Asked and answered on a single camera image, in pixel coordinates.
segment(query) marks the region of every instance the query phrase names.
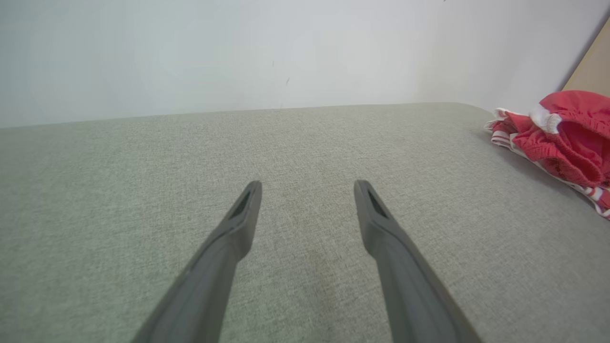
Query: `red cloth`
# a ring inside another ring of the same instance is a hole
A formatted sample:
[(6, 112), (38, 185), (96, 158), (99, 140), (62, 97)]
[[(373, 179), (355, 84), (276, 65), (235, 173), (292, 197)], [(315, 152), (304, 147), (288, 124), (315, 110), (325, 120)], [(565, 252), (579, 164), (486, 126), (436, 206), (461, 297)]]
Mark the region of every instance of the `red cloth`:
[(486, 126), (493, 131), (493, 143), (579, 186), (601, 206), (598, 212), (608, 212), (605, 217), (610, 218), (610, 98), (578, 90), (557, 92), (529, 115), (504, 109), (495, 115), (497, 120)]

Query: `white wall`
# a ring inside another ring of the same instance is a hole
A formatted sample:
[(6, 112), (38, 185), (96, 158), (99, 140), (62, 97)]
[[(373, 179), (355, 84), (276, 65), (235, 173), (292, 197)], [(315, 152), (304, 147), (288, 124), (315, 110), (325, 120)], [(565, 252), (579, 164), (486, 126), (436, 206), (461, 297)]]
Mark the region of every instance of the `white wall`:
[(608, 0), (2, 0), (0, 126), (459, 101), (527, 111)]

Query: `mattress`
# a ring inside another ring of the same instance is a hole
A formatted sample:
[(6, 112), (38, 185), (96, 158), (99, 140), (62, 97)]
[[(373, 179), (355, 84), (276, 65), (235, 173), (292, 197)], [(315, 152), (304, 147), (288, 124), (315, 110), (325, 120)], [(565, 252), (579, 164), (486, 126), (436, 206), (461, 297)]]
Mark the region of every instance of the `mattress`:
[(221, 342), (391, 342), (366, 179), (486, 342), (610, 340), (610, 231), (464, 104), (0, 129), (0, 341), (128, 342), (249, 181)]

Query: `beige panel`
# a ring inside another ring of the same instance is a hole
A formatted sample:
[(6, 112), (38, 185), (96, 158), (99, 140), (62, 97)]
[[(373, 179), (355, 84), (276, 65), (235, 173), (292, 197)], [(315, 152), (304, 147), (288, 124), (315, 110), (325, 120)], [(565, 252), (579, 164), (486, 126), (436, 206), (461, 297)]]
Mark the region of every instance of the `beige panel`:
[(564, 90), (588, 90), (610, 96), (610, 19), (597, 35)]

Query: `gray surface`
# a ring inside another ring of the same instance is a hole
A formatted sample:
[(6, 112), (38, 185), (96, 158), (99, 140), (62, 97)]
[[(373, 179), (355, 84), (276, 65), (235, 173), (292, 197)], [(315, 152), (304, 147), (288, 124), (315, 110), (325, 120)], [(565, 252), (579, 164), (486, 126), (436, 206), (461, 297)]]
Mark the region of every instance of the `gray surface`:
[(487, 342), (608, 342), (610, 223), (461, 104), (0, 130), (0, 341), (127, 342), (248, 181), (223, 342), (389, 342), (369, 180)]

